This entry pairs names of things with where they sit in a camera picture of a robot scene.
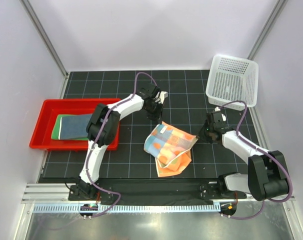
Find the green microfiber towel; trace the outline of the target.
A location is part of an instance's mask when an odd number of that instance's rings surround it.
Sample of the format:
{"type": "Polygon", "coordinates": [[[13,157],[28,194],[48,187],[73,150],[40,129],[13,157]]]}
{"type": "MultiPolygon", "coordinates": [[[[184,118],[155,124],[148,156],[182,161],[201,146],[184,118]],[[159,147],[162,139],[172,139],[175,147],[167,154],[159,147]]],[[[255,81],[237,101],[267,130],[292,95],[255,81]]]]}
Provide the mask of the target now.
{"type": "MultiPolygon", "coordinates": [[[[68,116],[68,115],[70,115],[70,114],[59,114],[57,116],[54,127],[53,127],[53,130],[52,130],[52,133],[51,133],[51,139],[52,140],[59,140],[59,130],[60,130],[61,117],[68,116]]],[[[74,139],[74,140],[71,140],[71,141],[87,141],[87,140],[88,140],[88,137],[87,138],[74,139]]]]}

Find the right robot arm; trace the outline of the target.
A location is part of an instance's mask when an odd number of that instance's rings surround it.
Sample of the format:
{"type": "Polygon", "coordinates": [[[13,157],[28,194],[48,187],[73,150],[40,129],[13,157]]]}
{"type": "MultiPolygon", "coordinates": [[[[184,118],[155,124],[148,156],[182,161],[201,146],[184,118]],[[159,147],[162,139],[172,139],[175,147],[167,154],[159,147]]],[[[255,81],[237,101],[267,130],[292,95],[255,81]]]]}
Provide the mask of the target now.
{"type": "Polygon", "coordinates": [[[258,146],[240,133],[238,127],[227,125],[219,107],[206,114],[204,125],[197,135],[206,143],[216,143],[232,151],[247,165],[247,173],[228,173],[218,177],[217,194],[229,198],[235,191],[250,194],[257,201],[287,201],[293,193],[285,157],[276,150],[258,146]]]}

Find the orange patterned towel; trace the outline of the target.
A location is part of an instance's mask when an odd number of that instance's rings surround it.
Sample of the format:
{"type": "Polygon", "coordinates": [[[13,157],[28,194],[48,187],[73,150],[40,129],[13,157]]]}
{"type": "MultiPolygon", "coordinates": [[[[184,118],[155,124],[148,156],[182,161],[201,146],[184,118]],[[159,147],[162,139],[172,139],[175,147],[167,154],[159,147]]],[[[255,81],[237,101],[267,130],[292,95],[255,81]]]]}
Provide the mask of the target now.
{"type": "Polygon", "coordinates": [[[159,178],[181,174],[191,163],[191,149],[198,137],[164,121],[146,138],[143,149],[155,159],[159,178]]]}

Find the yellow printed towel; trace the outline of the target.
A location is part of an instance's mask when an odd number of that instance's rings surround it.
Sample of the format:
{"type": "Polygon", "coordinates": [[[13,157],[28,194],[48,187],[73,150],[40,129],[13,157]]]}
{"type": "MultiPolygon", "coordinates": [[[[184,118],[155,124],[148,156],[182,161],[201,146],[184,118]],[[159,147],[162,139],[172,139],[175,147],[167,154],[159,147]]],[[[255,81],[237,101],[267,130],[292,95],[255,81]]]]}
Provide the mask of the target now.
{"type": "Polygon", "coordinates": [[[87,125],[92,114],[64,115],[60,119],[59,140],[78,140],[88,136],[87,125]]]}

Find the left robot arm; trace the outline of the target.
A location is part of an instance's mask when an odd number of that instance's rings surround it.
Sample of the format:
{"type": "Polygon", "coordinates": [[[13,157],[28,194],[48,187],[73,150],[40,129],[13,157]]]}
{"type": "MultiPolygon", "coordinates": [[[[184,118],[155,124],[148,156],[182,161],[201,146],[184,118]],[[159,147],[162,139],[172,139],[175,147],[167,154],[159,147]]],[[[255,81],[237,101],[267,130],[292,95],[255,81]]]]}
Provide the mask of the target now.
{"type": "Polygon", "coordinates": [[[93,200],[98,193],[94,185],[99,179],[100,167],[107,147],[114,141],[120,121],[141,110],[147,112],[147,118],[152,121],[160,121],[164,108],[166,91],[154,84],[135,89],[123,100],[112,104],[98,104],[92,114],[87,127],[88,150],[84,166],[79,174],[75,193],[86,200],[93,200]]]}

